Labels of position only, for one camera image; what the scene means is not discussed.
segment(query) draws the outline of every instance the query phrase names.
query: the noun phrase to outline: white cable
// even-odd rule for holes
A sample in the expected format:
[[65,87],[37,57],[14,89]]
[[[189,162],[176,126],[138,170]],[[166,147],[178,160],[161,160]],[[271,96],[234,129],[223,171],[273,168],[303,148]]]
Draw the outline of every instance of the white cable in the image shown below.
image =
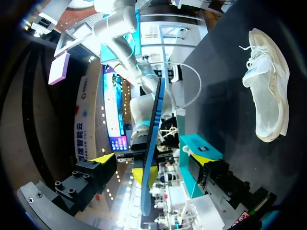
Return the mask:
[[197,99],[197,98],[199,97],[199,95],[201,94],[201,87],[202,87],[201,76],[199,75],[199,73],[198,73],[193,67],[191,67],[191,66],[189,66],[189,65],[187,65],[187,64],[178,63],[178,62],[172,62],[172,61],[159,61],[159,62],[154,62],[154,63],[150,63],[150,64],[151,64],[151,65],[157,65],[157,64],[164,64],[164,63],[169,63],[169,64],[173,64],[173,65],[182,65],[182,66],[188,67],[188,68],[190,68],[191,70],[193,70],[193,71],[196,73],[196,75],[197,75],[197,77],[198,77],[198,79],[199,79],[199,81],[200,81],[200,88],[198,89],[198,92],[197,92],[196,96],[195,96],[192,100],[190,100],[188,103],[186,103],[184,106],[175,109],[175,111],[178,110],[178,109],[183,109],[183,108],[187,107],[188,105],[192,104],[193,102],[195,102],[196,99]]

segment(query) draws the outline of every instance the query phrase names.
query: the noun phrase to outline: black table surface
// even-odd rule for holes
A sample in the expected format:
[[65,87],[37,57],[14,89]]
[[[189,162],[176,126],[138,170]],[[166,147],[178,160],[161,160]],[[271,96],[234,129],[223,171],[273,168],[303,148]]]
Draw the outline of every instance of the black table surface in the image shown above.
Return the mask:
[[[186,108],[186,135],[198,133],[224,155],[234,175],[250,182],[252,192],[262,186],[277,195],[277,203],[299,184],[307,149],[307,68],[301,34],[285,18],[286,13],[297,13],[287,11],[289,6],[285,3],[278,12],[260,0],[237,1],[185,61],[202,80],[200,97]],[[255,105],[242,84],[250,51],[238,46],[249,46],[253,28],[275,41],[290,69],[288,132],[271,143],[256,137]],[[182,73],[187,102],[199,81],[188,68]]]

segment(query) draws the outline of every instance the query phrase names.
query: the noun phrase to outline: shoe sole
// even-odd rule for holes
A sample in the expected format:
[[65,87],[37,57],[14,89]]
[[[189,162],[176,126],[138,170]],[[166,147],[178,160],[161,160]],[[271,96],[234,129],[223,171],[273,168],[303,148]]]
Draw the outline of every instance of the shoe sole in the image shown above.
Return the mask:
[[[255,37],[257,35],[260,35],[259,40],[262,40],[262,42],[255,40]],[[275,63],[279,63],[281,65],[282,69],[286,73],[285,102],[283,100],[281,100],[284,107],[285,107],[283,124],[282,124],[282,126],[280,126],[280,128],[278,128],[275,132],[273,132],[268,137],[261,137],[261,136],[257,135],[258,138],[260,138],[264,142],[271,142],[274,139],[276,139],[280,134],[285,136],[286,133],[287,133],[287,130],[288,130],[289,103],[288,103],[288,98],[287,98],[287,85],[288,85],[288,81],[289,81],[290,70],[289,70],[287,62],[286,62],[281,50],[279,49],[279,47],[275,44],[275,42],[267,34],[262,32],[261,30],[254,28],[252,31],[249,32],[248,37],[249,37],[249,43],[250,43],[251,46],[265,45],[265,42],[267,44],[269,44],[272,47],[271,48],[271,47],[268,46],[268,49],[270,51],[270,54],[272,54],[273,61]]]

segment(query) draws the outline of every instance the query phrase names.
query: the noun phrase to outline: white sneaker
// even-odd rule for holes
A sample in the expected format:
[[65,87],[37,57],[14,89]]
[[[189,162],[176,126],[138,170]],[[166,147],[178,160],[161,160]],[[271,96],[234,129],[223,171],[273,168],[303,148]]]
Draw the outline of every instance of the white sneaker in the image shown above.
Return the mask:
[[256,107],[256,135],[264,142],[285,136],[289,123],[287,85],[289,67],[278,46],[264,32],[253,29],[248,34],[251,49],[242,79],[250,88]]

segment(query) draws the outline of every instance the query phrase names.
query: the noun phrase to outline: white robotic arm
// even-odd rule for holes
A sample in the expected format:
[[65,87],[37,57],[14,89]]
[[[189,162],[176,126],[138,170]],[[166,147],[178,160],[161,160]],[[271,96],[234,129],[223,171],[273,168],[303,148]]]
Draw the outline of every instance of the white robotic arm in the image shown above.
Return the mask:
[[[131,115],[135,121],[131,141],[138,136],[148,134],[149,123],[154,106],[154,94],[159,81],[148,60],[137,62],[130,45],[123,37],[137,30],[135,16],[135,0],[110,0],[106,5],[98,5],[106,1],[95,0],[96,10],[111,15],[97,22],[92,29],[93,35],[101,44],[106,45],[118,58],[128,73],[126,80],[135,82],[141,78],[141,87],[147,95],[133,98],[130,102]],[[170,91],[165,91],[162,115],[175,110],[175,100]]]

